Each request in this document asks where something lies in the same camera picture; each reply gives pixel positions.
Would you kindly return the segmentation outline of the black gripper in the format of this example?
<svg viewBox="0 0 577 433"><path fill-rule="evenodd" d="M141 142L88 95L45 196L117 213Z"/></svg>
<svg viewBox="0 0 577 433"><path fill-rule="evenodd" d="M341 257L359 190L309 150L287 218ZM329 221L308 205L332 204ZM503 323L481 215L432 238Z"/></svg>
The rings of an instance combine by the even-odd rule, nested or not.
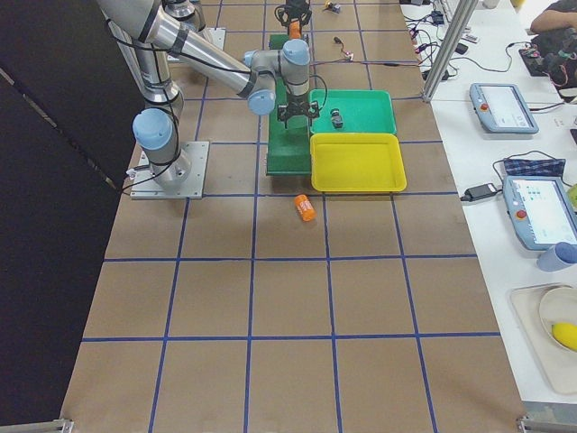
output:
<svg viewBox="0 0 577 433"><path fill-rule="evenodd" d="M308 93L303 95L286 94L286 103L278 105L277 120L284 122L285 130L289 128L289 119L303 115L308 118L308 131L314 131L314 119L320 115L320 108L316 101L310 101Z"/></svg>
<svg viewBox="0 0 577 433"><path fill-rule="evenodd" d="M281 25L307 25L311 16L310 2L307 0L286 0L284 5L275 7L275 17Z"/></svg>

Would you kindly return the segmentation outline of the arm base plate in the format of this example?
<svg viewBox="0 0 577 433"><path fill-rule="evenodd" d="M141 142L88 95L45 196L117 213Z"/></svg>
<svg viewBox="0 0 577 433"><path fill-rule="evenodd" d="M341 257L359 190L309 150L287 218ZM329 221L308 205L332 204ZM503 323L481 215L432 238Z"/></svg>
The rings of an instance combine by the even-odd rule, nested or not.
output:
<svg viewBox="0 0 577 433"><path fill-rule="evenodd" d="M202 36L207 44L211 45L208 50L211 56L224 50L225 28L210 28L206 27L202 31Z"/></svg>
<svg viewBox="0 0 577 433"><path fill-rule="evenodd" d="M200 199L203 196L209 142L180 142L180 154L171 165L151 164L155 152L142 149L139 165L130 187L132 199Z"/></svg>

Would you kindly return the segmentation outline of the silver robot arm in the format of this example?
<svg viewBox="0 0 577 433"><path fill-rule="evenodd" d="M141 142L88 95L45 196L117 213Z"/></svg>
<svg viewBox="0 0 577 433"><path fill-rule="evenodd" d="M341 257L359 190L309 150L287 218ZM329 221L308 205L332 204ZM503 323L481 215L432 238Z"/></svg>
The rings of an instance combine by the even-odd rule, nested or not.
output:
<svg viewBox="0 0 577 433"><path fill-rule="evenodd" d="M197 32L204 31L206 20L204 17L201 1L162 1L164 11L173 18L187 23ZM309 1L285 1L274 9L274 16L280 25L286 29L287 34L293 38L297 33L302 33L304 26L308 25L312 16Z"/></svg>
<svg viewBox="0 0 577 433"><path fill-rule="evenodd" d="M183 96L171 78L169 58L228 86L258 116L275 114L287 124L295 116L313 120L320 114L309 98L311 56L301 38L237 60L204 36L204 21L192 1L101 1L98 6L146 103L133 120L133 134L148 160L147 176L135 179L133 192L156 187L168 198L191 197L186 183L206 166L179 139Z"/></svg>

